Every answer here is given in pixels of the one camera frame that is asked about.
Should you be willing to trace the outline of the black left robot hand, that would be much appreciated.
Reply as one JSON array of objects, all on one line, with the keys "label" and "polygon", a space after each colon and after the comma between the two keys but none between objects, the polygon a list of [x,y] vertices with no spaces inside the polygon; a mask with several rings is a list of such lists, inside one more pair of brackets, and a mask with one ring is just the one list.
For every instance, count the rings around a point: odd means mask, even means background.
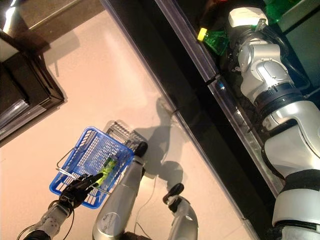
[{"label": "black left robot hand", "polygon": [[98,186],[97,181],[101,179],[103,175],[103,173],[96,175],[88,175],[85,173],[81,175],[62,191],[58,203],[70,211],[79,207],[94,187]]}]

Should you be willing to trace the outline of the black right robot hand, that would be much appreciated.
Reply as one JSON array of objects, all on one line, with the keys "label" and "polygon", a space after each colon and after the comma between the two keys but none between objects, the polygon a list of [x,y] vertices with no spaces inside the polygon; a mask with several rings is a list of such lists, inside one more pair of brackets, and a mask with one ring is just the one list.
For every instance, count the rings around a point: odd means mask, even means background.
[{"label": "black right robot hand", "polygon": [[228,22],[232,28],[256,26],[260,19],[265,19],[268,25],[267,16],[257,7],[239,7],[231,10],[228,14]]}]

